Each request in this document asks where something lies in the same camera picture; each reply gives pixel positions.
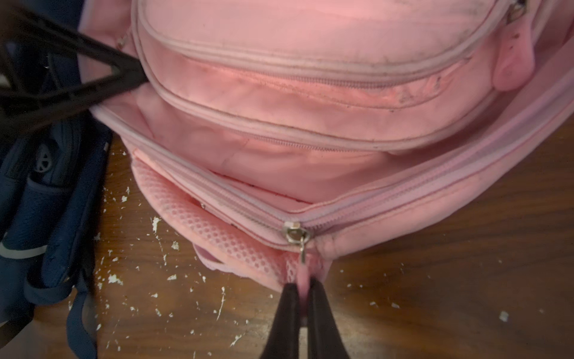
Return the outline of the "navy blue backpack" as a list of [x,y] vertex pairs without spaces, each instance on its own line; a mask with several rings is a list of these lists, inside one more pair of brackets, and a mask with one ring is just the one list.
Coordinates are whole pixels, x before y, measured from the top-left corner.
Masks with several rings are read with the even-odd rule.
[[112,133],[89,112],[17,139],[1,140],[1,343],[38,306],[76,294],[67,340],[78,358],[97,357],[90,232]]

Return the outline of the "pink backpack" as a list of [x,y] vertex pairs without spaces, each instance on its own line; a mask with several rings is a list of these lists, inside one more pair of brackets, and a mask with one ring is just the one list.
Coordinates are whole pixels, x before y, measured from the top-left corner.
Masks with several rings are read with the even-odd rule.
[[571,1],[87,1],[94,106],[210,269],[272,289],[450,216],[573,113]]

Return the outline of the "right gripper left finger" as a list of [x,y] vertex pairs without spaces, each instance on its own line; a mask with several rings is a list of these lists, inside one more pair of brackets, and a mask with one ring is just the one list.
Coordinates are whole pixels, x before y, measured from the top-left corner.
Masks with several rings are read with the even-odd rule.
[[286,284],[261,359],[298,359],[300,296],[296,284]]

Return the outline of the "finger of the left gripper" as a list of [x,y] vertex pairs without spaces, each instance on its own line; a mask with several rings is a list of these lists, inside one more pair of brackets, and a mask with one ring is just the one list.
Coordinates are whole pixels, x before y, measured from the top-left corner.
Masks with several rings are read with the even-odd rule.
[[1,134],[37,131],[147,81],[139,60],[79,32],[84,7],[1,5]]

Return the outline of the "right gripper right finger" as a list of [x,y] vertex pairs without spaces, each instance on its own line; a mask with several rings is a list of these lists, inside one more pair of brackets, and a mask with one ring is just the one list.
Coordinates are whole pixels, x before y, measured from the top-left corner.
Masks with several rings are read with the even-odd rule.
[[307,298],[308,358],[349,359],[321,281],[312,278]]

